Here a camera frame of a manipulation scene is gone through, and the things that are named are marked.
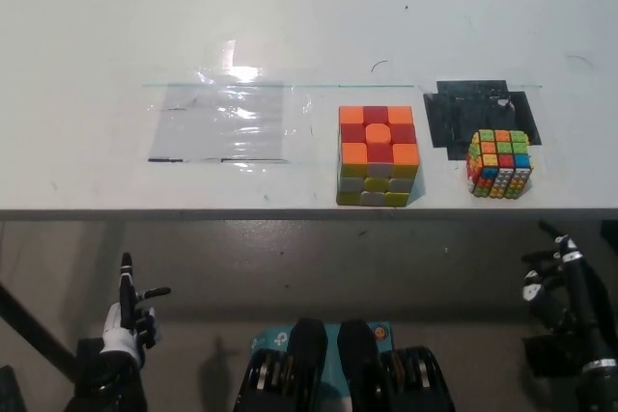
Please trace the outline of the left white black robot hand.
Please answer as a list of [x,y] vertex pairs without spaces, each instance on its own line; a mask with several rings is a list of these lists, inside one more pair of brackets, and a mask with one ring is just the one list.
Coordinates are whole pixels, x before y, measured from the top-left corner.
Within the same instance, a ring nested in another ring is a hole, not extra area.
[[138,369],[145,364],[145,350],[160,342],[160,328],[154,308],[142,308],[148,299],[166,296],[168,287],[138,291],[134,284],[133,261],[124,252],[120,267],[119,301],[110,306],[104,323],[100,353],[123,352],[135,362]]

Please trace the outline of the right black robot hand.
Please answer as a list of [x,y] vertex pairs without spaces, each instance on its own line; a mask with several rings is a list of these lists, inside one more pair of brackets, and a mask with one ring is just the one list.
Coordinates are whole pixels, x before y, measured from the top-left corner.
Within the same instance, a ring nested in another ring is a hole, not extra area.
[[528,365],[543,377],[615,375],[616,317],[604,282],[569,234],[545,220],[539,228],[552,248],[521,258],[521,296],[548,332],[523,341]]

